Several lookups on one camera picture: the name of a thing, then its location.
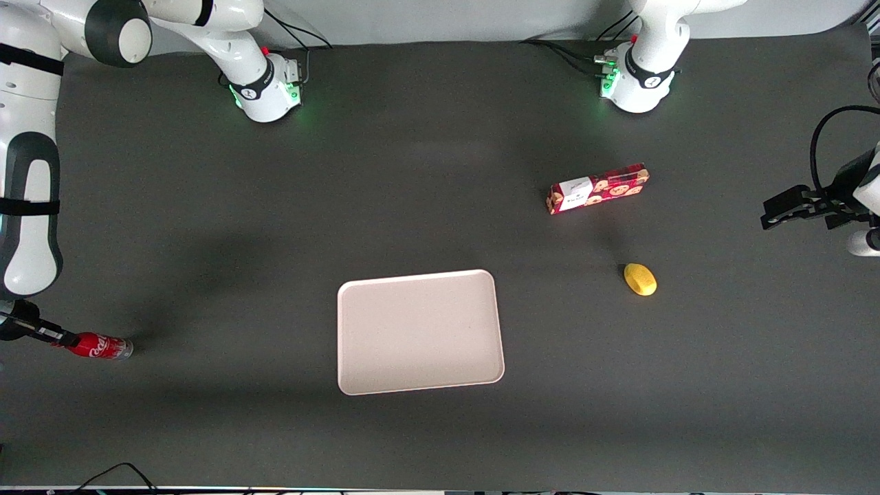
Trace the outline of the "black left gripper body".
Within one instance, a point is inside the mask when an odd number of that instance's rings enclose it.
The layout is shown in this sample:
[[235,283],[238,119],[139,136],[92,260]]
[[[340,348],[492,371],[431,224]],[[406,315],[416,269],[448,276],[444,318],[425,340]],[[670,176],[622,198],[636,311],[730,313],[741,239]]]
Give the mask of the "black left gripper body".
[[842,166],[830,185],[823,186],[818,177],[816,153],[811,153],[811,179],[820,196],[818,210],[826,211],[824,223],[828,230],[851,222],[867,223],[871,228],[878,226],[877,214],[854,196],[856,188],[870,175],[877,154],[877,148],[865,151]]

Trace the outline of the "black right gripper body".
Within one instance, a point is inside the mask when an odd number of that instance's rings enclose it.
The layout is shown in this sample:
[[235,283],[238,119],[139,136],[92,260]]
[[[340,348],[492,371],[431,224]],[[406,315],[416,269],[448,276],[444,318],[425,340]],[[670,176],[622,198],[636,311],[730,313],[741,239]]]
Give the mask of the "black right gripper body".
[[40,308],[30,300],[2,300],[1,316],[1,341],[10,342],[23,336],[44,341],[30,326],[40,320]]

